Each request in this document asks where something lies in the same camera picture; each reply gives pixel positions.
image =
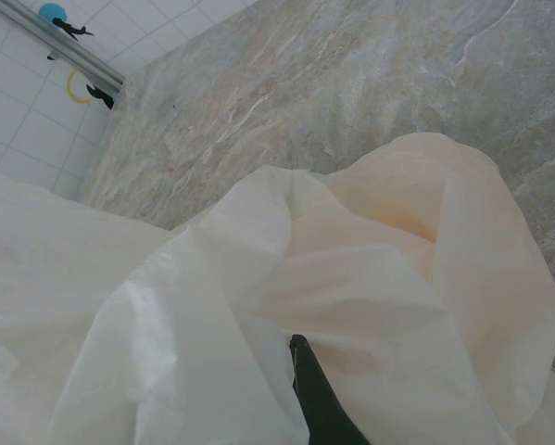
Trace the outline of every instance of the yellow circle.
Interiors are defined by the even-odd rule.
[[[67,94],[75,102],[78,102],[80,104],[89,104],[91,99],[82,99],[81,97],[77,97],[71,91],[71,81],[73,80],[73,76],[75,75],[76,71],[77,70],[75,68],[73,70],[71,70],[71,72],[69,73],[69,77],[67,78]]]

